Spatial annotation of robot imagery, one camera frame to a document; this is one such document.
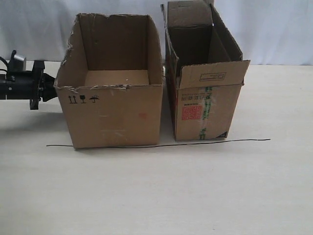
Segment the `black motor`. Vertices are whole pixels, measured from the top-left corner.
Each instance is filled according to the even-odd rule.
[[[0,99],[29,99],[30,109],[37,110],[41,99],[46,102],[57,96],[54,77],[44,73],[45,62],[35,60],[32,71],[25,71],[26,58],[14,50],[10,62],[0,60],[7,69],[0,69]]]

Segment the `white wall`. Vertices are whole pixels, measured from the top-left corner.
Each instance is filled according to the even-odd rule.
[[[150,14],[164,46],[166,0],[2,0],[0,55],[61,60],[75,14]],[[253,64],[313,65],[313,0],[215,0],[226,26]]]

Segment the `black wire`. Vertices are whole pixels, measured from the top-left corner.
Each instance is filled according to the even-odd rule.
[[[0,60],[5,64],[6,68],[9,69],[9,63],[0,56]]]
[[[201,145],[201,144],[214,144],[214,143],[228,143],[228,142],[239,142],[239,141],[270,141],[271,139],[245,139],[245,140],[231,140],[231,141],[216,141],[207,143],[178,143],[178,144],[164,144],[155,146],[140,146],[140,147],[107,147],[107,148],[125,148],[125,149],[139,149],[139,148],[159,148],[159,147],[170,147],[170,146],[185,146],[185,145]],[[73,147],[73,145],[62,145],[62,144],[49,144],[47,147]]]

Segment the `white surface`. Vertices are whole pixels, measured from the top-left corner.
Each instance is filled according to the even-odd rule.
[[[75,14],[149,14],[159,30],[167,0],[2,0],[0,55],[61,61]],[[313,65],[313,0],[215,0],[244,58],[253,64]]]
[[[71,144],[58,100],[0,101],[0,234],[313,234],[312,78],[250,66],[228,139],[266,142],[46,147]],[[161,143],[173,143],[167,100],[163,111]]]

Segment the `cardboard box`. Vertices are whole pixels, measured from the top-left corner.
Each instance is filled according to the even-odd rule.
[[[175,139],[226,138],[250,61],[208,0],[161,8]]]
[[[75,148],[157,144],[162,86],[150,16],[76,16],[55,81]]]

